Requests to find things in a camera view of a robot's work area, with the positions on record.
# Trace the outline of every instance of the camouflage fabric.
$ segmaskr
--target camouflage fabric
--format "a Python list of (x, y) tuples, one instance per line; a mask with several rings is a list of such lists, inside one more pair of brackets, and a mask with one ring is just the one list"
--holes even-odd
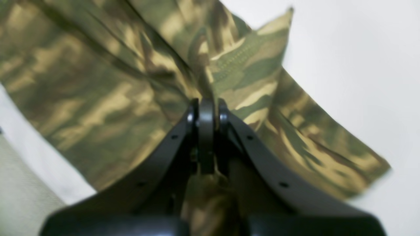
[(194, 97), (224, 98), (337, 198), (389, 169), (282, 68), (292, 9), (255, 31), (217, 0), (2, 0), (0, 14), (0, 82), (97, 190), (139, 165)]

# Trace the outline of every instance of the screw hole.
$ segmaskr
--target screw hole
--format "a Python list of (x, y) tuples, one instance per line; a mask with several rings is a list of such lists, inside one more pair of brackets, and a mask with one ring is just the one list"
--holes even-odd
[(137, 183), (137, 187), (143, 187), (144, 185), (146, 185), (146, 181), (139, 181), (138, 183)]
[(289, 184), (284, 183), (284, 182), (280, 182), (279, 185), (282, 186), (283, 188), (288, 188), (289, 187)]

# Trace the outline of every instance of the white wall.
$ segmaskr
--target white wall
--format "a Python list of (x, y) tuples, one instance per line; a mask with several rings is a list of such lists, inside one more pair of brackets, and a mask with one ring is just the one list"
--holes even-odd
[(350, 200), (420, 235), (420, 0), (222, 0), (254, 29), (295, 9), (284, 67), (393, 170)]

